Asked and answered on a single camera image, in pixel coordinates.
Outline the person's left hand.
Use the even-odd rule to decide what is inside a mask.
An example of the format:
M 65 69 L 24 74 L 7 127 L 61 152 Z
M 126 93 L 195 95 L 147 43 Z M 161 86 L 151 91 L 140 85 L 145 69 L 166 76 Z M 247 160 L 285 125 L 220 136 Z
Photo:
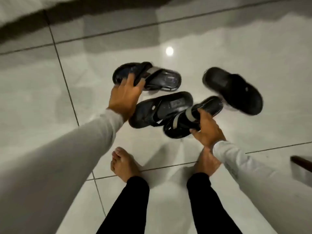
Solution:
M 129 73 L 127 78 L 123 78 L 119 85 L 115 85 L 111 90 L 108 108 L 123 118 L 123 122 L 134 114 L 135 108 L 142 91 L 134 86 L 135 75 Z

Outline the person's right hand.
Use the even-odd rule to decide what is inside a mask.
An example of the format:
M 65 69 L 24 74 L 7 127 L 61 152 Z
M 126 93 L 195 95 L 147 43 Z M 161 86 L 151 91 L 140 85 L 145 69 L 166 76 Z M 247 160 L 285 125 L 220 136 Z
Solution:
M 198 108 L 200 113 L 200 130 L 202 137 L 196 138 L 203 146 L 208 147 L 210 150 L 219 141 L 226 141 L 226 138 L 212 116 L 205 110 Z

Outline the black sandal with grey strap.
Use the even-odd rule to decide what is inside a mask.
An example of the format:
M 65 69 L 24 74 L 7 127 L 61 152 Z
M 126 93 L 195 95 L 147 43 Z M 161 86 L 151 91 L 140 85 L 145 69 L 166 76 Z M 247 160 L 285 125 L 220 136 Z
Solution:
M 144 91 L 176 91 L 182 82 L 181 75 L 174 70 L 153 66 L 151 62 L 125 63 L 113 73 L 114 84 L 120 84 L 129 73 L 135 75 L 134 86 L 145 79 Z
M 200 113 L 203 109 L 212 117 L 223 109 L 223 102 L 218 96 L 211 96 L 177 114 L 164 125 L 164 134 L 173 139 L 180 139 L 190 134 L 190 129 L 200 131 Z

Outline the person's right forearm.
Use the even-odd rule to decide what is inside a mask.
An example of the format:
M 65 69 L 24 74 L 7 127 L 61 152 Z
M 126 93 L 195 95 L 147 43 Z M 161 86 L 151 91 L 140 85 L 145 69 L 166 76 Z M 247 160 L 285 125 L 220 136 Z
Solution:
M 246 155 L 228 141 L 217 141 L 213 155 L 278 234 L 312 234 L 312 187 Z

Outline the person's left forearm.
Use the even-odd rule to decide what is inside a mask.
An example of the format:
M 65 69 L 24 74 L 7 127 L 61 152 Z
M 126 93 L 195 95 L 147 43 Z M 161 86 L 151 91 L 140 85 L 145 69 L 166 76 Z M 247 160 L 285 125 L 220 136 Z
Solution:
M 76 195 L 123 126 L 103 114 L 0 165 L 0 234 L 56 234 Z

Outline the black flip-flop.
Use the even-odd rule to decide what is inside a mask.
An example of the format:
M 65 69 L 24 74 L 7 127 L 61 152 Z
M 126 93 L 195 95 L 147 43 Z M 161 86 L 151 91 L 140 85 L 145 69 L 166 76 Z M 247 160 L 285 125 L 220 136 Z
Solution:
M 128 123 L 135 129 L 163 126 L 169 119 L 192 105 L 193 97 L 186 91 L 144 100 L 136 105 Z

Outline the person's right foot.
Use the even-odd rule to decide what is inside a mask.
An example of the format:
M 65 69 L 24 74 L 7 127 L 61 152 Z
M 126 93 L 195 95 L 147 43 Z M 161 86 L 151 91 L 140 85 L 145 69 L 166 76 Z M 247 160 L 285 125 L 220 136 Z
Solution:
M 204 173 L 211 177 L 221 166 L 221 162 L 212 154 L 208 147 L 203 147 L 194 165 L 195 173 Z

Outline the person's foot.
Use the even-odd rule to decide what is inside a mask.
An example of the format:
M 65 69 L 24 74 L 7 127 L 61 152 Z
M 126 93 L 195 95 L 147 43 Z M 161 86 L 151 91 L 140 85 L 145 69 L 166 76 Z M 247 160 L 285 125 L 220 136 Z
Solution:
M 221 162 L 212 154 L 208 147 L 203 147 L 194 165 L 195 173 L 204 173 L 211 177 L 221 166 Z
M 141 172 L 133 156 L 122 147 L 112 152 L 111 171 L 124 183 L 132 177 L 141 177 Z

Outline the black slide sandal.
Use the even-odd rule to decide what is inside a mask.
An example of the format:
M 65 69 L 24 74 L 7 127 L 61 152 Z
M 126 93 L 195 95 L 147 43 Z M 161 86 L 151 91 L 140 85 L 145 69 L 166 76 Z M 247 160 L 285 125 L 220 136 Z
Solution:
M 220 94 L 226 103 L 244 114 L 255 116 L 263 110 L 263 97 L 256 87 L 241 75 L 219 67 L 209 68 L 203 75 L 203 84 Z

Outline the person's right leg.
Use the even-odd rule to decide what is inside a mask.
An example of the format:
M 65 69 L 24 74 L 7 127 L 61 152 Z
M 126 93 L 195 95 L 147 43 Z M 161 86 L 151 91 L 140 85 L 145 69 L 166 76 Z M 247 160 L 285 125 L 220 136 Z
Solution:
M 242 234 L 223 208 L 207 174 L 193 174 L 187 189 L 197 234 Z

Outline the person's leg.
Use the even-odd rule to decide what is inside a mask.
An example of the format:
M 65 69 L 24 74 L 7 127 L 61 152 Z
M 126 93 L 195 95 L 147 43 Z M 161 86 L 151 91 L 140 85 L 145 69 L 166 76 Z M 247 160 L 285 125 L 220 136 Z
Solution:
M 96 234 L 144 234 L 149 191 L 142 177 L 129 178 Z
M 242 234 L 223 208 L 207 174 L 193 174 L 187 189 L 197 234 Z

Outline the person's left foot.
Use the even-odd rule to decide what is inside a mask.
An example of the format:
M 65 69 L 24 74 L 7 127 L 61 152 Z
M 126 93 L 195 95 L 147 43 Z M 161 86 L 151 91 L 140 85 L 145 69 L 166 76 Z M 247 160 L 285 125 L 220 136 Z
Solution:
M 133 156 L 122 147 L 112 152 L 111 171 L 124 183 L 132 177 L 141 177 L 141 172 Z

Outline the person's left leg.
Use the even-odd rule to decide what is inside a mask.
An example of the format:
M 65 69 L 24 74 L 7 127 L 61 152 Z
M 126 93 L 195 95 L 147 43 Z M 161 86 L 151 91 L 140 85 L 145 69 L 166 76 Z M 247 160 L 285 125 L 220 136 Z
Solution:
M 149 191 L 142 177 L 129 178 L 96 234 L 144 234 Z

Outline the brown wooden furniture edge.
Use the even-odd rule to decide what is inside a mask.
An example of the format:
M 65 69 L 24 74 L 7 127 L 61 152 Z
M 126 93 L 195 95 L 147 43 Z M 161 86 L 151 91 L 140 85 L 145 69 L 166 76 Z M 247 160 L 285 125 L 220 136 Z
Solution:
M 312 173 L 312 161 L 309 161 L 301 156 L 291 156 L 290 161 Z

